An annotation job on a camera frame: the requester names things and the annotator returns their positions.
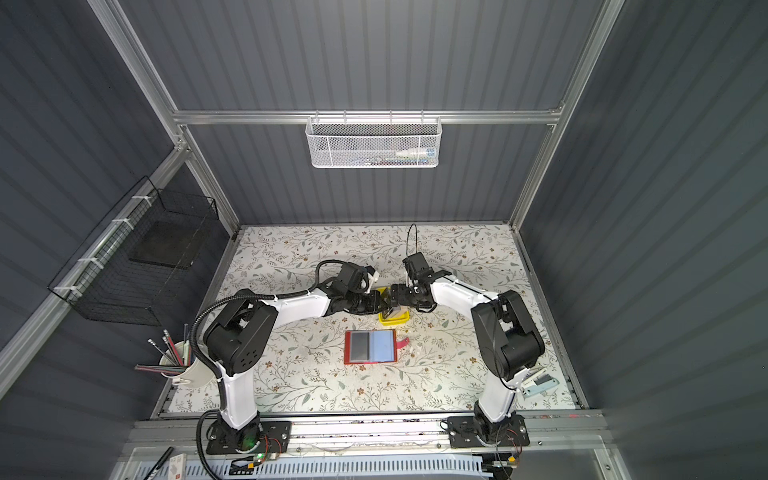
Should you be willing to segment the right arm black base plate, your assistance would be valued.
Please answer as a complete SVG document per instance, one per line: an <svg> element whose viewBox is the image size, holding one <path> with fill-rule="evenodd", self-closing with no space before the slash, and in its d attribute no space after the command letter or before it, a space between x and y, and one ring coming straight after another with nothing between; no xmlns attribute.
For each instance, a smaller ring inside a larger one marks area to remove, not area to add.
<svg viewBox="0 0 768 480"><path fill-rule="evenodd" d="M519 414L497 423L487 423L470 416L451 416L443 422L443 429L454 449L522 448L530 445L525 418Z"/></svg>

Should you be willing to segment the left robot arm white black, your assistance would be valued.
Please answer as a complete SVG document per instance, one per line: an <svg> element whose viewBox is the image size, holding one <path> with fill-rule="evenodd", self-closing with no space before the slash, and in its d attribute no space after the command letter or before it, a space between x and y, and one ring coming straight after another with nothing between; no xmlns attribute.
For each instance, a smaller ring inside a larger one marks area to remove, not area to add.
<svg viewBox="0 0 768 480"><path fill-rule="evenodd" d="M193 355L214 375L220 421L235 431L259 416L251 370L274 328L339 312L373 315L385 310L375 289L378 272L342 260L323 260L313 284L303 290L259 294L241 289L204 308L191 327Z"/></svg>

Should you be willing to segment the white tube in basket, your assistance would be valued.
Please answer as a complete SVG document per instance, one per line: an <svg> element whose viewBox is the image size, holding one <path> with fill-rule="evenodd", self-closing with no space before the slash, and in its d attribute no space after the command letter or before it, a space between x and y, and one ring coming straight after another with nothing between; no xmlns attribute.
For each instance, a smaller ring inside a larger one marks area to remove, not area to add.
<svg viewBox="0 0 768 480"><path fill-rule="evenodd" d="M438 150L435 147L416 147L397 151L395 157L427 161L428 159L436 158L437 154Z"/></svg>

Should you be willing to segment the yellow plastic card tray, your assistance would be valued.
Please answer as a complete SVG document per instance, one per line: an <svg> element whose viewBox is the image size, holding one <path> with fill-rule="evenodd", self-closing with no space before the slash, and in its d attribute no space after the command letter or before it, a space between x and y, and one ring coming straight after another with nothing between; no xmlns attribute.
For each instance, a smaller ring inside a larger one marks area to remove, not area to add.
<svg viewBox="0 0 768 480"><path fill-rule="evenodd" d="M390 315L379 315L378 320L382 326L398 326L407 323L410 320L408 308L397 311L392 310Z"/></svg>

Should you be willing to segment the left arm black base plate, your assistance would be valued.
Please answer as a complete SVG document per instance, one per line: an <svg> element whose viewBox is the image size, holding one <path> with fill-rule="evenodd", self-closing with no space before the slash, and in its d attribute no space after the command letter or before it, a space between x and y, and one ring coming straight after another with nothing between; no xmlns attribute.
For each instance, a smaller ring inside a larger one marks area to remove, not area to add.
<svg viewBox="0 0 768 480"><path fill-rule="evenodd" d="M215 420L204 432L203 445L210 455L282 454L292 430L288 421L251 422L241 430Z"/></svg>

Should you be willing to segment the red leather card holder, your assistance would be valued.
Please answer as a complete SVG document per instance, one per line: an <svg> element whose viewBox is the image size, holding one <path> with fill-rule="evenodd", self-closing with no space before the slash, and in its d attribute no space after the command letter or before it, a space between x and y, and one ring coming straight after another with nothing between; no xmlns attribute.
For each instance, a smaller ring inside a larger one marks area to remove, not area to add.
<svg viewBox="0 0 768 480"><path fill-rule="evenodd" d="M345 333L344 364L387 364L398 360L398 353L410 343L395 330L350 330Z"/></svg>

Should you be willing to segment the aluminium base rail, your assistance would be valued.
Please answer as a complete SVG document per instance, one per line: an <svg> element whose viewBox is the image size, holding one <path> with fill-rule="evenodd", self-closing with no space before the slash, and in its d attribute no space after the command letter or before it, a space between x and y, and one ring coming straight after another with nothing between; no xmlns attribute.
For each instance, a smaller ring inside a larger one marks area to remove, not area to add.
<svg viewBox="0 0 768 480"><path fill-rule="evenodd" d="M599 410L528 410L525 419L528 451L596 450L611 448L614 438ZM286 457L325 454L443 453L450 450L445 431L450 417L473 420L464 412L395 412L358 414L263 414L263 422L292 424ZM138 421L119 459L154 459L167 447L195 451L193 416L166 415Z"/></svg>

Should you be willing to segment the light blue stapler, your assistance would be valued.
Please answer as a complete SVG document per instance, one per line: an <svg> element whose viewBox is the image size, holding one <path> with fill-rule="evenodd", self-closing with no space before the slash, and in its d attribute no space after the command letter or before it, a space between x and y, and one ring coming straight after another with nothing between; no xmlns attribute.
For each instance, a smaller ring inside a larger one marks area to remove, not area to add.
<svg viewBox="0 0 768 480"><path fill-rule="evenodd" d="M537 367L528 373L521 389L524 398L532 398L556 389L559 385L559 380L553 377L547 368Z"/></svg>

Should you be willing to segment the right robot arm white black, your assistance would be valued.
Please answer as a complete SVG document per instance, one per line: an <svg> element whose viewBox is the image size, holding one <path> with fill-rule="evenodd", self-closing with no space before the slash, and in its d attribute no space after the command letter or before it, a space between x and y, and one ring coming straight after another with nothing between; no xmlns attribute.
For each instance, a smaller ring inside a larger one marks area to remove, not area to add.
<svg viewBox="0 0 768 480"><path fill-rule="evenodd" d="M435 270L420 252L403 260L408 282L390 287L392 302L419 311L449 308L472 321L480 357L489 371L474 406L476 429L493 431L514 413L522 382L546 350L522 296L471 286Z"/></svg>

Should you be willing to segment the white pencil cup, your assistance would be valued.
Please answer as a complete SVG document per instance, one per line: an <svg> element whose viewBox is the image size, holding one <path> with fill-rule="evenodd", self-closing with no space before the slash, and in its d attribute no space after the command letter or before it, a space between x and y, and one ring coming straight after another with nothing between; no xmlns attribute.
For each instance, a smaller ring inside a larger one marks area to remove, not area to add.
<svg viewBox="0 0 768 480"><path fill-rule="evenodd" d="M159 360L159 366L165 367L165 373L162 373L162 376L169 379L173 386L201 388L215 380L213 372L193 355L188 341L177 342L175 347L182 359L189 361L183 372L168 370L172 362L165 355L162 355Z"/></svg>

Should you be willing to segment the black pen on ledge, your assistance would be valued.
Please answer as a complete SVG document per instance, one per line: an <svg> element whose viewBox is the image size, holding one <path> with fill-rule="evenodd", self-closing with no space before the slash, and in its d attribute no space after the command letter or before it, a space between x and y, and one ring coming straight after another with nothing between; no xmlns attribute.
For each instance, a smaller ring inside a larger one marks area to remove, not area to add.
<svg viewBox="0 0 768 480"><path fill-rule="evenodd" d="M162 470L166 462L170 459L173 452L174 452L174 448L168 447L160 456L160 458L155 462L152 468L145 474L142 480L154 480L157 477L157 475L160 473L160 471Z"/></svg>

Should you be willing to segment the small white red box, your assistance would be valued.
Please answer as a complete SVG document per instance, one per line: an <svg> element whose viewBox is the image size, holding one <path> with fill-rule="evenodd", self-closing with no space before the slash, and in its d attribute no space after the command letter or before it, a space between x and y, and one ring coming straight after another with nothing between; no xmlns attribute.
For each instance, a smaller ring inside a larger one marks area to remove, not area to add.
<svg viewBox="0 0 768 480"><path fill-rule="evenodd" d="M167 479L184 480L186 472L187 455L185 453L173 455L168 461Z"/></svg>

